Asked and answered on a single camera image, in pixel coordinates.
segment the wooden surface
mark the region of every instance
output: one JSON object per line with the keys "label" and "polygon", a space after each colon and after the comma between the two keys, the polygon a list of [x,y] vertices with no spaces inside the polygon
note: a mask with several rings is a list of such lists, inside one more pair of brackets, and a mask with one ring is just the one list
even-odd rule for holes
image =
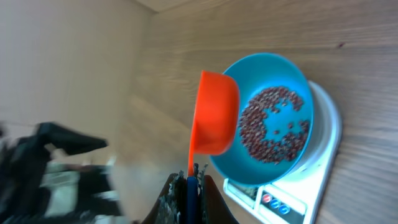
{"label": "wooden surface", "polygon": [[[395,0],[196,0],[155,15],[121,131],[134,186],[125,196],[141,202],[130,215],[144,217],[169,174],[187,168],[200,71],[275,52],[324,87],[344,118],[317,222],[398,223],[397,12]],[[257,223],[224,198],[237,220]]]}

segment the blue handle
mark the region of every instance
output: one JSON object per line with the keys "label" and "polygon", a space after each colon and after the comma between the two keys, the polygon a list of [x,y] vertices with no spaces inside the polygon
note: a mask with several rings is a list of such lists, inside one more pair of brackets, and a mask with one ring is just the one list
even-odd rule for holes
{"label": "blue handle", "polygon": [[198,203],[198,179],[195,177],[187,178],[187,222],[186,224],[195,224],[197,217]]}

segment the bowl rim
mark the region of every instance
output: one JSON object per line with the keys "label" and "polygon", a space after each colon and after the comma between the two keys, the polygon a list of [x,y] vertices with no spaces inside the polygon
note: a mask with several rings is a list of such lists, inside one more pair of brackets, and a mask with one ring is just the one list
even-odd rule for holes
{"label": "bowl rim", "polygon": [[[299,67],[296,66],[296,64],[294,64],[292,61],[290,61],[289,59],[287,59],[287,58],[285,58],[285,57],[283,57],[283,56],[281,56],[281,55],[279,55],[279,54],[267,53],[267,52],[259,52],[259,53],[254,53],[254,54],[251,54],[251,55],[247,55],[247,56],[245,56],[245,57],[243,57],[243,58],[237,60],[237,61],[234,62],[232,65],[230,65],[230,66],[223,72],[223,74],[224,74],[224,75],[228,75],[228,74],[226,74],[226,73],[228,72],[228,70],[231,69],[232,67],[234,67],[236,64],[240,63],[242,60],[247,60],[247,59],[249,59],[249,58],[251,58],[251,57],[258,57],[258,56],[267,56],[267,57],[273,57],[273,58],[277,58],[277,59],[279,59],[279,60],[282,60],[282,61],[286,62],[287,64],[289,64],[294,70],[296,70],[296,72],[297,72],[298,75],[301,75],[301,77],[304,78],[304,79],[306,80],[305,85],[306,85],[306,87],[308,88],[308,90],[310,91],[310,99],[311,99],[311,104],[312,104],[312,110],[311,110],[311,116],[310,116],[311,123],[310,123],[310,129],[309,129],[309,131],[308,131],[308,136],[310,137],[310,136],[312,135],[313,121],[314,121],[314,105],[313,105],[312,91],[311,91],[310,85],[308,84],[307,78],[305,77],[305,75],[303,74],[303,72],[299,69]],[[303,149],[302,149],[302,152],[300,153],[300,155],[298,156],[298,158],[296,158],[295,162],[294,162],[282,175],[280,175],[278,178],[275,178],[275,179],[273,179],[273,180],[271,180],[271,181],[264,182],[264,183],[261,183],[261,184],[247,184],[247,183],[242,183],[242,182],[239,182],[239,181],[230,179],[230,178],[227,177],[227,175],[225,175],[225,173],[216,165],[216,163],[214,162],[214,156],[210,156],[210,160],[211,160],[211,163],[214,165],[215,169],[216,169],[223,177],[228,178],[229,181],[231,181],[232,183],[236,183],[236,184],[239,184],[239,185],[242,185],[242,186],[245,186],[245,187],[260,187],[260,186],[267,185],[267,184],[270,184],[270,183],[272,183],[272,182],[275,182],[275,181],[277,181],[277,180],[283,178],[284,176],[286,176],[286,175],[297,165],[297,163],[299,162],[299,160],[301,160],[302,156],[304,155],[305,150],[307,150],[307,147],[308,147],[309,142],[310,142],[310,138],[307,138],[307,140],[305,141],[304,147],[303,147]]]}

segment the kitchen scale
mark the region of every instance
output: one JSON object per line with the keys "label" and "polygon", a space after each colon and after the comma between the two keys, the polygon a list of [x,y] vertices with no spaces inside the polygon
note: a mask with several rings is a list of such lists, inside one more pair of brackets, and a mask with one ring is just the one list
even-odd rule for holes
{"label": "kitchen scale", "polygon": [[342,120],[329,94],[309,81],[314,102],[312,137],[301,166],[283,178],[260,187],[224,181],[224,191],[263,223],[314,223],[342,132]]}

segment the blue button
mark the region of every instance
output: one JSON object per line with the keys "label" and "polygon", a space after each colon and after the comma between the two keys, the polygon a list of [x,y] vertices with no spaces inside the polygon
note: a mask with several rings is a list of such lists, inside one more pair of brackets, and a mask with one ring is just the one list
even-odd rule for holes
{"label": "blue button", "polygon": [[278,208],[280,205],[280,200],[278,199],[273,199],[270,203],[269,206],[271,206],[271,208]]}
{"label": "blue button", "polygon": [[281,205],[281,206],[279,207],[279,212],[280,212],[282,215],[286,215],[286,214],[288,214],[288,213],[290,212],[290,207],[287,206],[287,205]]}

